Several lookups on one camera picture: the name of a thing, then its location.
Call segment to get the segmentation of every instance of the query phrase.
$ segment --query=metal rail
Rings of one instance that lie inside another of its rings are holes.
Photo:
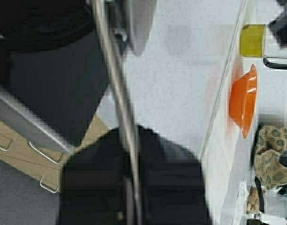
[[[138,167],[138,153],[140,151],[138,129],[123,75],[121,55],[115,42],[113,30],[109,27],[108,23],[107,2],[109,0],[91,0],[91,5],[100,45],[108,67],[110,86],[113,91],[117,117],[120,124],[122,144],[125,150],[129,152],[131,159],[137,224],[142,225],[142,196]]]

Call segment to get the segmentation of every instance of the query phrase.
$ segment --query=orange bowl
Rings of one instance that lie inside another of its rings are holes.
[[[232,85],[229,102],[229,116],[242,130],[243,138],[248,136],[255,109],[257,95],[257,70],[251,70]]]

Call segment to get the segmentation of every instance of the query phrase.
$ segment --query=black strap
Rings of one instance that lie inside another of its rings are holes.
[[[262,194],[262,189],[261,189],[261,182],[258,179],[258,177],[255,177],[255,184],[258,192],[258,197],[259,197],[259,211],[264,213],[264,196]]]

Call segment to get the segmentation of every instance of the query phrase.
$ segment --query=yellow cup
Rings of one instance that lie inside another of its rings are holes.
[[[246,25],[240,37],[240,53],[244,57],[263,57],[264,52],[263,24]]]

